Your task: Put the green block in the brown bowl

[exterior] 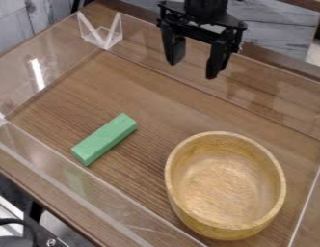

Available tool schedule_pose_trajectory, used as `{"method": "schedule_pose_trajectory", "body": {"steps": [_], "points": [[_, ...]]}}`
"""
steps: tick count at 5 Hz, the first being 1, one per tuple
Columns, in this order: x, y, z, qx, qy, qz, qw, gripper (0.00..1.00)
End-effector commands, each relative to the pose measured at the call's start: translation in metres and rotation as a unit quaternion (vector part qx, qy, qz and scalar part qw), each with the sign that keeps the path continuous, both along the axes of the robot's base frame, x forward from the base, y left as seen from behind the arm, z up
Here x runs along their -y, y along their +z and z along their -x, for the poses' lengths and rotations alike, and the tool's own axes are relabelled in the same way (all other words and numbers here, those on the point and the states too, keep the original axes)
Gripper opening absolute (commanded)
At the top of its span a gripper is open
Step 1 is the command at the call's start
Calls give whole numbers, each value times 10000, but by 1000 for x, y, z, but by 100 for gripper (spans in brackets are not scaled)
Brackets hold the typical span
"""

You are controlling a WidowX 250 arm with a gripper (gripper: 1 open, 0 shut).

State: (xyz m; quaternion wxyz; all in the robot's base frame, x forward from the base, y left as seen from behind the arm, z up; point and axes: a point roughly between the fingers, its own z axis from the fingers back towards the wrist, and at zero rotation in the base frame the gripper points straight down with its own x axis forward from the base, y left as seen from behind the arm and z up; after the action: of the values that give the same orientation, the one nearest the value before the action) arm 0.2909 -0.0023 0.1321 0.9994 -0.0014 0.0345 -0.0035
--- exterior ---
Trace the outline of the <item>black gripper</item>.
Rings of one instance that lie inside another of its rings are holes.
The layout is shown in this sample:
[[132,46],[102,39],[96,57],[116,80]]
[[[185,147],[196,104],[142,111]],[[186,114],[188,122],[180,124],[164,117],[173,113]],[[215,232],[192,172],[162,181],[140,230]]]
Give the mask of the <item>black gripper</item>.
[[228,11],[229,0],[161,0],[158,27],[168,63],[177,65],[186,55],[186,38],[212,43],[207,78],[215,79],[232,56],[232,44],[241,44],[247,23]]

